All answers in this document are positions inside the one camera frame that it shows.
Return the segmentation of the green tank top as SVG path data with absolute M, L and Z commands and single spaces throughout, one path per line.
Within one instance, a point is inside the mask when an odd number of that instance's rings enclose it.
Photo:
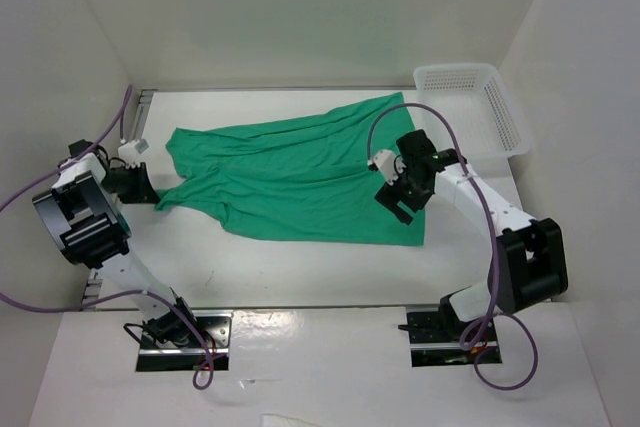
M 413 131 L 397 92 L 325 114 L 208 131 L 177 128 L 166 144 L 181 183 L 156 208 L 194 209 L 258 240 L 420 246 L 425 215 L 404 225 L 375 195 L 368 149 Z

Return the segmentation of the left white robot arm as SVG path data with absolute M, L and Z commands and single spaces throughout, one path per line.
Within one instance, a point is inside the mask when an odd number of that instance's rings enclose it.
M 101 146 L 89 151 L 90 145 L 84 139 L 69 145 L 70 158 L 60 164 L 58 180 L 33 197 L 36 211 L 67 261 L 99 271 L 123 291 L 138 292 L 133 302 L 153 341 L 194 346 L 199 322 L 130 247 L 131 229 L 119 208 L 160 201 L 146 164 L 122 161 L 112 167 L 106 151 Z

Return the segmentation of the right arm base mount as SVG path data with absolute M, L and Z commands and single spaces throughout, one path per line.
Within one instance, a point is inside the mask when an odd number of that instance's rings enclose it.
M 408 336 L 413 368 L 473 365 L 502 362 L 495 327 L 489 324 L 482 339 L 469 351 L 460 348 L 459 339 L 445 329 L 435 305 L 410 306 L 397 329 Z

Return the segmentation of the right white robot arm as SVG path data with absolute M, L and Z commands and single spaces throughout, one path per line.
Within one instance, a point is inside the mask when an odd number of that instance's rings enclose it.
M 468 333 L 486 313 L 514 314 L 568 289 L 562 231 L 550 218 L 538 220 L 484 182 L 455 149 L 439 151 L 422 130 L 382 149 L 368 167 L 380 173 L 376 201 L 401 223 L 434 197 L 448 202 L 490 243 L 486 280 L 443 297 L 438 328 L 451 340 Z

